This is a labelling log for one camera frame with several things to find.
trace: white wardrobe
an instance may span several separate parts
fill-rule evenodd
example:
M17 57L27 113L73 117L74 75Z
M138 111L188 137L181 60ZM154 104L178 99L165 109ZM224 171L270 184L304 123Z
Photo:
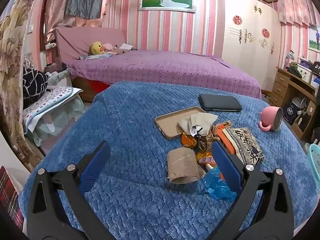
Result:
M258 0L218 0L214 55L272 91L280 56L279 14Z

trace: white wedding dress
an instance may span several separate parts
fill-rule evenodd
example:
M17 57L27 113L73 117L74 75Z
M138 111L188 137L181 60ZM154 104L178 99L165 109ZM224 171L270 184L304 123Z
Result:
M179 2L174 2L171 0L162 0L162 3L160 3L161 6L163 7L177 7L177 8L188 8L189 5L186 3L179 3Z

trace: metal bolt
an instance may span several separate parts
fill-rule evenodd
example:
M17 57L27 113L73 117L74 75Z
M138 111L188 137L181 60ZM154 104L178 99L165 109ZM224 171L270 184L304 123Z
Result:
M251 165L251 164L247 164L247 165L245 166L245 168L246 168L248 171L253 171L253 170L254 170L254 166Z
M76 168L76 166L75 166L74 164L69 164L69 165L67 166L67 170L68 170L68 171L73 171L75 168Z
M283 174L283 171L282 171L281 169L276 169L276 173L277 173L278 175L282 175L282 174Z
M41 168L41 169L38 170L38 174L39 174L39 175L44 174L44 172L45 172L45 169L44 169L44 168Z

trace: pink plush toy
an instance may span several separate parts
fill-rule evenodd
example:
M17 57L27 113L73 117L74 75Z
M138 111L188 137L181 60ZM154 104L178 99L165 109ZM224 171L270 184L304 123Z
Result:
M117 49L117 46L112 46L110 43L103 44L105 50L114 50Z

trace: pink headboard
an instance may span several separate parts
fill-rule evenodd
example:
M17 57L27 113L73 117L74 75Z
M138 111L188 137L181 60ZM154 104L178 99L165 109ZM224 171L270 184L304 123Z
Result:
M57 27L55 37L61 62L90 55L90 46L95 41L118 47L125 43L122 30L103 27Z

